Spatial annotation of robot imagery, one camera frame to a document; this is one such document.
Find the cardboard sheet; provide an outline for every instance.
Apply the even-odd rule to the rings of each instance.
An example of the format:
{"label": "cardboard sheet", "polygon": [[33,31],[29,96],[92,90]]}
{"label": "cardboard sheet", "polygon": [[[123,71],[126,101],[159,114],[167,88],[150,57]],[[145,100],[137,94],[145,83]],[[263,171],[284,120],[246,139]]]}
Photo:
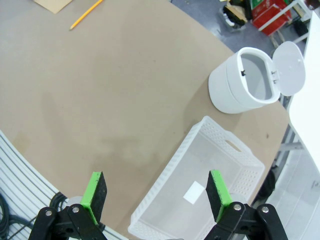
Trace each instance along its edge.
{"label": "cardboard sheet", "polygon": [[58,13],[61,9],[67,6],[72,0],[33,0],[35,3],[48,9],[54,14]]}

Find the green gripper pad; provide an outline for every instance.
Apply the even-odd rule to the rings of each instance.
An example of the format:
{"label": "green gripper pad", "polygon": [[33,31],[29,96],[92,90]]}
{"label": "green gripper pad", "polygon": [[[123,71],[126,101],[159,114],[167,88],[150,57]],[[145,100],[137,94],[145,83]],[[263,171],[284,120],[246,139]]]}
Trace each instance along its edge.
{"label": "green gripper pad", "polygon": [[205,190],[209,198],[214,220],[217,223],[221,219],[224,209],[232,203],[227,186],[218,170],[211,170],[209,172]]}
{"label": "green gripper pad", "polygon": [[90,213],[98,225],[107,196],[107,185],[102,172],[93,172],[80,204]]}

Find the basket handle hole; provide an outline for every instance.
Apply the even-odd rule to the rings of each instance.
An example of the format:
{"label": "basket handle hole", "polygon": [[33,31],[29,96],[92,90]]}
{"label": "basket handle hole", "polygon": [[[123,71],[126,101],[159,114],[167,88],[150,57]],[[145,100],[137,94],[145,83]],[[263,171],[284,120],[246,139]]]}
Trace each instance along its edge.
{"label": "basket handle hole", "polygon": [[229,144],[231,147],[233,147],[237,152],[241,153],[241,150],[237,148],[237,146],[234,145],[232,142],[230,142],[229,140],[225,140],[225,142]]}

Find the screw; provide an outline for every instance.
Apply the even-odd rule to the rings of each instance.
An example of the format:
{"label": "screw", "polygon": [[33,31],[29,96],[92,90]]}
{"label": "screw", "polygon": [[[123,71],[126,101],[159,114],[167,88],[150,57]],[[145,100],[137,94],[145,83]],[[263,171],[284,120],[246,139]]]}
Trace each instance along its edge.
{"label": "screw", "polygon": [[72,212],[74,212],[74,213],[79,212],[79,208],[78,208],[78,207],[74,207],[74,208],[72,208]]}
{"label": "screw", "polygon": [[48,217],[51,216],[52,215],[52,211],[50,211],[50,210],[46,211],[45,215],[48,216]]}
{"label": "screw", "polygon": [[239,204],[235,204],[233,206],[233,209],[236,210],[236,211],[240,211],[241,210],[241,206]]}
{"label": "screw", "polygon": [[263,206],[263,207],[261,208],[261,211],[262,211],[263,213],[267,214],[267,213],[269,212],[269,208],[266,207],[266,206]]}

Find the white label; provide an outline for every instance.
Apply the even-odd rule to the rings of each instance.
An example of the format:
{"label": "white label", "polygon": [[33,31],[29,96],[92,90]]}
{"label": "white label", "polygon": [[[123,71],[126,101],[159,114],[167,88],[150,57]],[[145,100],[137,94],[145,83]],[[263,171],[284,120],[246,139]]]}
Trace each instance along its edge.
{"label": "white label", "polygon": [[184,194],[183,198],[189,203],[195,204],[204,190],[205,188],[200,183],[194,181],[188,191]]}

